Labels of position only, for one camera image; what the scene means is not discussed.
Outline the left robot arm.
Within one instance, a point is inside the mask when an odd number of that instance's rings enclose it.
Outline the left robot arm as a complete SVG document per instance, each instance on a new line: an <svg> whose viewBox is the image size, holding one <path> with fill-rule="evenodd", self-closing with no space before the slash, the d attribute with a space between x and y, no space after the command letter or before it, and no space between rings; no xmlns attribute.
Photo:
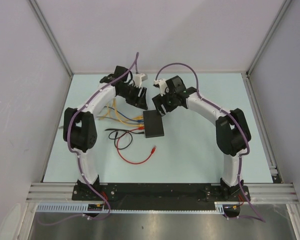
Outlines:
<svg viewBox="0 0 300 240"><path fill-rule="evenodd" d="M147 88L142 83L148 79L145 73L132 74L123 66L117 66L114 73L103 77L96 92L77 108L68 107L64 111L63 140L67 142L70 152L77 155L81 176L78 178L86 184L83 194L90 200L100 196L101 188L95 184L99 175L95 161L89 157L89 150L97 142L98 134L95 118L101 110L115 97L120 96L133 107L147 110Z"/></svg>

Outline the black network switch box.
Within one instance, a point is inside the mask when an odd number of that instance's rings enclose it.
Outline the black network switch box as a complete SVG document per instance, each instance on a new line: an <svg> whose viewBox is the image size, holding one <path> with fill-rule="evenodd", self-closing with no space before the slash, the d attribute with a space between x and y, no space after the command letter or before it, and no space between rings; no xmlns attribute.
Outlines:
<svg viewBox="0 0 300 240"><path fill-rule="evenodd" d="M162 116L157 110L145 110L142 114L145 138L163 137L165 133Z"/></svg>

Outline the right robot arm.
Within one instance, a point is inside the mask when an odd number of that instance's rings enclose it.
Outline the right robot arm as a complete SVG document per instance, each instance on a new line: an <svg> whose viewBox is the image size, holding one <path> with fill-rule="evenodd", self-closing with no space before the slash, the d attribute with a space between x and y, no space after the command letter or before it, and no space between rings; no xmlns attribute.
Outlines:
<svg viewBox="0 0 300 240"><path fill-rule="evenodd" d="M232 201L243 186L240 157L244 155L244 150L249 150L248 143L252 138L243 111L239 108L230 111L222 109L200 96L196 88L186 88L178 75L170 79L155 79L153 86L160 91L152 102L161 116L184 107L215 126L216 144L224 156L220 194L225 200Z"/></svg>

